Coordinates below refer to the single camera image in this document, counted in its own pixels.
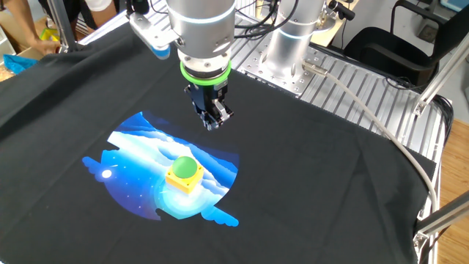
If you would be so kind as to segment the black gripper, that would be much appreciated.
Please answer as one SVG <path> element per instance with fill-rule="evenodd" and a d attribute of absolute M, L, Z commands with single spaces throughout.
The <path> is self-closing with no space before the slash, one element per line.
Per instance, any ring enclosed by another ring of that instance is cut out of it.
<path fill-rule="evenodd" d="M 195 112 L 209 131 L 220 128 L 233 115 L 233 111 L 224 103 L 228 81 L 213 85 L 190 82 L 184 91 L 191 98 Z"/>

